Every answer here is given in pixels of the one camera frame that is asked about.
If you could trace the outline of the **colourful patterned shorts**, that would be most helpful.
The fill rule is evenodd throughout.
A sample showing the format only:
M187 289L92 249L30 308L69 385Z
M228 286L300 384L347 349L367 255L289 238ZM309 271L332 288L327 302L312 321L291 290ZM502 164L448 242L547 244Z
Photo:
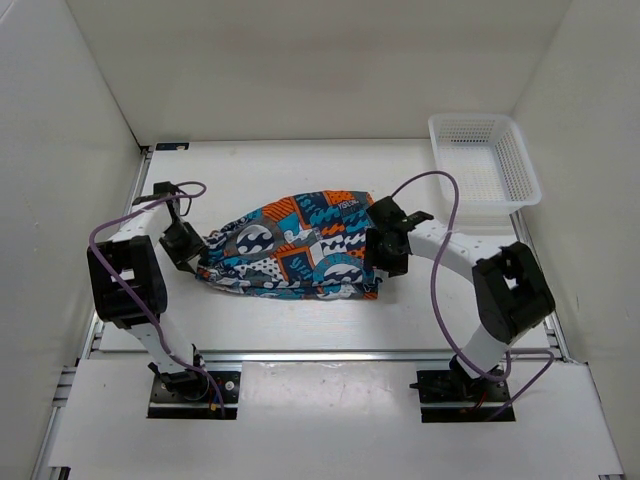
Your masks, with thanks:
M228 293L282 300L374 300L365 266L373 204L366 191L287 196L212 231L196 277Z

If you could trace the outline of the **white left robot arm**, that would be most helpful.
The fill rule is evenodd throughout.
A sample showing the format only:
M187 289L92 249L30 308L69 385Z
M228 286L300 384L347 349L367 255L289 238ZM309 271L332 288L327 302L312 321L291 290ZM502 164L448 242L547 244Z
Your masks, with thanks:
M195 401L212 381L196 346L166 314L168 290L156 255L161 246L176 269L194 271L204 243L183 220L180 201L186 197L137 198L136 210L91 231L87 261L98 317L146 349L150 370L169 392Z

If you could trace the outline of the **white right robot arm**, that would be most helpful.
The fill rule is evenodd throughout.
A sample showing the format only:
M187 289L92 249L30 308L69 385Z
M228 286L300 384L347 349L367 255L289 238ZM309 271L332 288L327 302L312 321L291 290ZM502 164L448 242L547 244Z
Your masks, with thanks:
M365 267L385 277L408 272L411 256L432 262L429 294L436 321L454 351L449 387L460 399L480 393L486 380L502 378L492 372L511 347L555 311L555 299L531 249L516 241L508 246L487 244L456 233L426 212L376 213L368 210L372 227L366 231ZM472 284L479 326L463 347L445 326L437 300L439 269L448 269Z

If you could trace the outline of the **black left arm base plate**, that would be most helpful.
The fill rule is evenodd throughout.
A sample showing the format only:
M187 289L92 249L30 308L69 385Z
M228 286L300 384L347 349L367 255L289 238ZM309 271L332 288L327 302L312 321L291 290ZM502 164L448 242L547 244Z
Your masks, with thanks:
M147 417L150 419L235 420L241 370L209 370L214 382L201 373L185 370L161 374L154 363Z

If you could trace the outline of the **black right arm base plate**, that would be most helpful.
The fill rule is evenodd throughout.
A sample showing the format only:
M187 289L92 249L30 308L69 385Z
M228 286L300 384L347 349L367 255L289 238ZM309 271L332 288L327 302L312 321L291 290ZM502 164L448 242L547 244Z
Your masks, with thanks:
M423 424L515 422L506 382L473 379L465 385L449 370L419 370L410 385L418 392Z

